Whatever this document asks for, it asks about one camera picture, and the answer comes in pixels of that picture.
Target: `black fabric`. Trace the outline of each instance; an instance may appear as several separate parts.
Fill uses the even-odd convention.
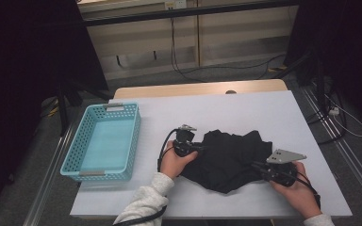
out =
[[[181,175],[206,189],[225,194],[261,180],[251,163],[265,162],[272,154],[272,143],[262,141],[257,131],[245,136],[210,131],[202,143],[208,149],[187,164]]]

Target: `white sweater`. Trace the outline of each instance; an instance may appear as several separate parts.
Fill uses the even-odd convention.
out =
[[[141,218],[153,215],[169,203],[165,197],[169,190],[174,186],[174,181],[163,173],[156,172],[152,183],[149,186],[141,186],[135,193],[132,202],[125,207],[124,211],[117,216],[114,223],[129,219]],[[162,218],[145,222],[144,226],[159,226]],[[325,214],[309,218],[304,221],[305,226],[332,226],[334,223],[331,218]]]

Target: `left hand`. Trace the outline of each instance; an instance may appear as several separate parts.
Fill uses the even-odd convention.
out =
[[[193,161],[198,156],[198,152],[190,153],[185,157],[178,156],[174,151],[172,140],[167,142],[165,150],[168,151],[164,154],[163,160],[161,161],[160,172],[166,174],[173,180],[182,172],[189,162]]]

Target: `gray floor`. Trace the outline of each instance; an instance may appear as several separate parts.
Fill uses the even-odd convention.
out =
[[[242,61],[238,63],[228,63],[222,66],[231,67],[247,67],[266,61],[267,59],[259,59],[254,61]],[[279,57],[270,63],[270,67],[278,67],[282,63],[282,58]],[[218,81],[238,81],[238,80],[254,80],[263,75],[266,71],[266,65],[252,69],[231,69],[231,68],[216,68],[203,69],[194,73],[187,73],[189,78],[199,79],[206,82]],[[270,78],[273,73],[266,73],[262,78]],[[305,116],[309,116],[315,112],[309,104],[307,95],[299,88],[295,82],[295,76],[289,75],[284,78],[288,88],[293,91],[295,98]],[[165,85],[165,84],[184,84],[195,83],[195,80],[186,79],[181,74],[174,71],[152,73],[131,78],[119,78],[108,82],[110,91],[114,93],[120,87],[134,86],[150,86],[150,85]],[[84,98],[84,104],[81,107],[68,106],[70,118],[72,121],[79,120],[79,113],[87,105],[94,103],[103,103],[104,101],[95,99],[88,93],[81,93]],[[343,102],[345,108],[354,116],[360,119],[360,115],[355,109],[345,100]],[[361,126],[348,118],[349,129],[362,134]],[[321,122],[310,125],[313,135],[317,141],[329,139],[330,136],[326,132]],[[32,207],[33,201],[37,196],[42,181],[44,180],[45,172],[48,170],[51,159],[55,155],[55,150],[58,144],[62,141],[59,137],[60,120],[58,114],[53,117],[42,117],[38,127],[37,134],[34,137],[32,144],[29,147],[27,156],[22,165],[15,172],[15,183],[6,186],[0,196],[0,225],[23,225],[27,218],[27,214]],[[351,134],[346,134],[344,139],[349,147],[352,148],[358,160],[362,163],[362,137],[355,137]],[[350,218],[335,219],[336,225],[362,225],[362,185],[357,180],[356,175],[351,170],[350,165],[343,157],[342,150],[337,143],[321,145],[321,151],[324,154],[327,163],[332,172],[337,177],[342,193],[344,194],[349,206],[353,211],[353,216]],[[111,225],[112,219],[108,220],[83,220],[80,218],[72,218],[69,216],[75,194],[77,192],[77,183],[62,177],[56,172],[52,178],[52,189],[48,194],[48,199],[41,211],[41,215],[33,224],[28,225]],[[257,222],[245,220],[232,220],[228,225],[260,225]],[[165,225],[205,225],[202,221],[164,221]],[[276,219],[275,225],[303,225],[301,219]]]

